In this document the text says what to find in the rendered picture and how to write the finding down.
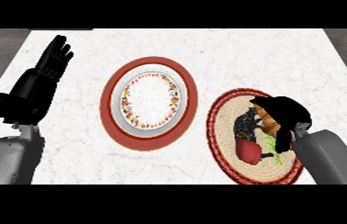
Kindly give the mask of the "round woven red-rimmed placemat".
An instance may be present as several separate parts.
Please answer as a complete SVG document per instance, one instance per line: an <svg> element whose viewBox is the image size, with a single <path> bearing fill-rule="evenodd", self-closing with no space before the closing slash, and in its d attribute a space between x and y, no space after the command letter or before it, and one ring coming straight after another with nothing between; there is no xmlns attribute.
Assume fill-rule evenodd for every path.
<svg viewBox="0 0 347 224"><path fill-rule="evenodd" d="M207 142L215 160L238 184L291 185L305 166L293 151L275 151L275 131L262 130L262 116L250 100L271 97L252 88L228 91L207 114Z"/></svg>

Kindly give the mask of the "brown croissant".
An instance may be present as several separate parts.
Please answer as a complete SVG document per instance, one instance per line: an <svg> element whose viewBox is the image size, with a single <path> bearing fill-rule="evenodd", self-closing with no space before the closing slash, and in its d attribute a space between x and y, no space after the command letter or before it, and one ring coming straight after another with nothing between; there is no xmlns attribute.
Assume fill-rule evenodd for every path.
<svg viewBox="0 0 347 224"><path fill-rule="evenodd" d="M260 128L266 134L277 137L277 131L281 129L281 125L274 120L272 116L266 112L265 108L256 105L256 112L262 118Z"/></svg>

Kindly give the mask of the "red rimmed floral plate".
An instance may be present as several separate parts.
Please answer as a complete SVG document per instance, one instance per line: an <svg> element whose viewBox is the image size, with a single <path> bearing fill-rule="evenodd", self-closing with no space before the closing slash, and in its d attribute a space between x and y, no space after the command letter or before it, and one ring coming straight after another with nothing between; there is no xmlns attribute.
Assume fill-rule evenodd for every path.
<svg viewBox="0 0 347 224"><path fill-rule="evenodd" d="M198 107L191 73L164 57L144 57L113 74L101 97L110 137L126 148L153 151L187 132Z"/></svg>

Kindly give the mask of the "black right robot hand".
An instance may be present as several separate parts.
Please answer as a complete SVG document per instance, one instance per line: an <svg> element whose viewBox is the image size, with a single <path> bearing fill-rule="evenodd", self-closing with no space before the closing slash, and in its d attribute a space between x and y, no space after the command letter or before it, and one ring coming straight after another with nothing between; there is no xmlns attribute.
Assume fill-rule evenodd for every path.
<svg viewBox="0 0 347 224"><path fill-rule="evenodd" d="M281 129L277 131L275 151L278 153L290 150L293 133L308 131L312 126L311 113L303 105L286 96L258 96L252 103L265 108Z"/></svg>

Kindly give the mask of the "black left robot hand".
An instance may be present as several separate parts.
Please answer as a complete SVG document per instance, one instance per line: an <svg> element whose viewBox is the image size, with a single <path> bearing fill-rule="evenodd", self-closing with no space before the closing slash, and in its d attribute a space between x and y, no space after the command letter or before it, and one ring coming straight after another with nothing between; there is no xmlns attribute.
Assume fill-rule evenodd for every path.
<svg viewBox="0 0 347 224"><path fill-rule="evenodd" d="M36 67L26 70L11 92L0 93L0 118L6 124L37 125L43 120L73 57L67 37L57 35Z"/></svg>

